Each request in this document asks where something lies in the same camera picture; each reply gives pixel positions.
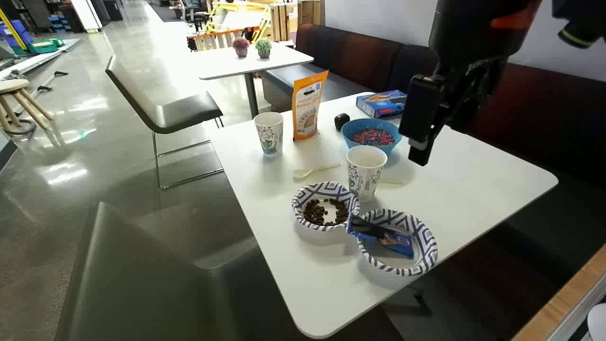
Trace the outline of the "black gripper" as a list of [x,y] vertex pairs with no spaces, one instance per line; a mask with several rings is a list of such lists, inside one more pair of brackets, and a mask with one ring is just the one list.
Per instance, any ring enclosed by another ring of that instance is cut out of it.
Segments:
[[428,76],[413,76],[410,81],[400,132],[410,140],[410,159],[425,167],[430,159],[434,140],[442,131],[438,110],[444,83]]

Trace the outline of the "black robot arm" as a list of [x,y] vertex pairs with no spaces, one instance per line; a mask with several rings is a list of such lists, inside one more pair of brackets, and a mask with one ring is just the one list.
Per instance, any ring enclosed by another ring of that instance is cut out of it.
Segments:
[[466,131],[527,38],[542,0],[438,0],[430,49],[438,64],[410,81],[400,132],[427,165],[445,125]]

